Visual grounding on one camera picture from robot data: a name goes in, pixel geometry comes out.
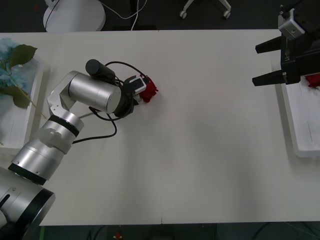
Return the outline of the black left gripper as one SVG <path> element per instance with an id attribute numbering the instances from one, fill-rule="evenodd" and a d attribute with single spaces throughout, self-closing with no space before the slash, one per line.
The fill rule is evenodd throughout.
<path id="1" fill-rule="evenodd" d="M 141 102 L 141 97 L 139 93 L 141 91 L 141 77 L 131 76 L 124 81 L 124 89 L 127 94 L 132 94 L 133 105 L 137 106 Z"/>

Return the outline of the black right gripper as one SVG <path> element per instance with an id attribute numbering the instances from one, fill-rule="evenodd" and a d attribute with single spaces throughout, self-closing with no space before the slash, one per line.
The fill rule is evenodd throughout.
<path id="1" fill-rule="evenodd" d="M 289 40 L 284 35 L 255 46 L 257 54 L 281 50 L 281 70 L 254 77 L 254 86 L 296 84 L 301 77 L 320 72 L 320 40 L 303 35 Z"/>

